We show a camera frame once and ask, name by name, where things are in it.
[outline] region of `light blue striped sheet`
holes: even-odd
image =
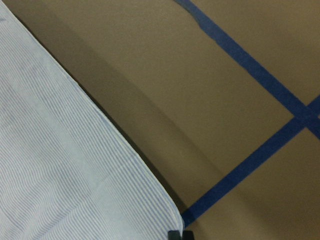
[[[182,229],[138,154],[0,1],[0,239],[165,240]]]

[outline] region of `tan floor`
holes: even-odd
[[[4,2],[132,139],[181,211],[293,117],[172,0]],[[320,94],[317,3],[194,2],[305,104]],[[304,130],[189,229],[208,240],[317,239],[319,158]]]

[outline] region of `striped fabric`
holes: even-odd
[[[0,239],[165,240],[182,229],[141,158],[0,1]]]

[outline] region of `floor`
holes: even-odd
[[[173,0],[3,1],[181,212],[294,117]],[[320,3],[193,2],[303,104],[320,94]],[[188,229],[204,240],[317,239],[319,158],[304,128]]]

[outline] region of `blue tape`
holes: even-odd
[[[320,119],[190,0],[175,0],[200,28],[320,139]]]
[[[308,107],[316,114],[320,114],[320,95],[313,100]],[[268,160],[274,153],[281,149],[294,136],[296,136],[304,126],[296,117],[284,125],[278,132],[270,137],[263,145],[254,151],[249,157],[234,168],[227,176],[220,180],[213,188],[197,200],[183,214],[185,227],[192,224],[205,211],[212,207],[218,200],[230,192],[242,180],[249,176],[261,164]]]

